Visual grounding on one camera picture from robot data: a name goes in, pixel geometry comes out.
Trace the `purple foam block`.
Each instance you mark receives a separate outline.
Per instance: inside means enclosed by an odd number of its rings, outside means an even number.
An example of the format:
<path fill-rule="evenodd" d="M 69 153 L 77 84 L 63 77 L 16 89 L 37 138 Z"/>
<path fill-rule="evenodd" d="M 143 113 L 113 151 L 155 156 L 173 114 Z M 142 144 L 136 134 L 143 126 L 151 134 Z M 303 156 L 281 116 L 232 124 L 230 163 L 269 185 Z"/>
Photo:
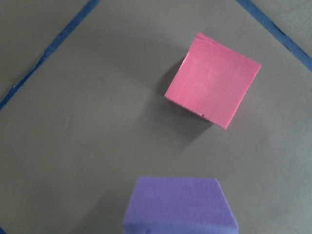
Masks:
<path fill-rule="evenodd" d="M 140 176 L 123 219 L 126 234 L 237 234 L 215 178 Z"/>

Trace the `red foam block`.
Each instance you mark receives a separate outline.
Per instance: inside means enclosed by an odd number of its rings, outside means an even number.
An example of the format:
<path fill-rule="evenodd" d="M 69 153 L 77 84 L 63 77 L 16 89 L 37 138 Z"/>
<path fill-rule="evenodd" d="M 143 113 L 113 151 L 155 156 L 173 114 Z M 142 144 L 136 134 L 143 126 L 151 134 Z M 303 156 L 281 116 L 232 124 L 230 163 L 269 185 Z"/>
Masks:
<path fill-rule="evenodd" d="M 261 64 L 197 33 L 164 96 L 227 129 Z"/>

